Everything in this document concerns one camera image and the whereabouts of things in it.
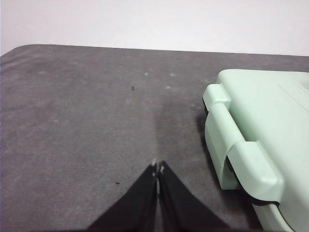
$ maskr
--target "pale green plastic container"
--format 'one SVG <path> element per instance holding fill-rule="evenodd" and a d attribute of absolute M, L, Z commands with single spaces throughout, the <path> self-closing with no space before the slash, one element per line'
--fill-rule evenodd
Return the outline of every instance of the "pale green plastic container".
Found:
<path fill-rule="evenodd" d="M 205 138 L 222 189 L 278 202 L 254 209 L 265 230 L 309 232 L 309 73 L 223 70 L 207 86 Z"/>

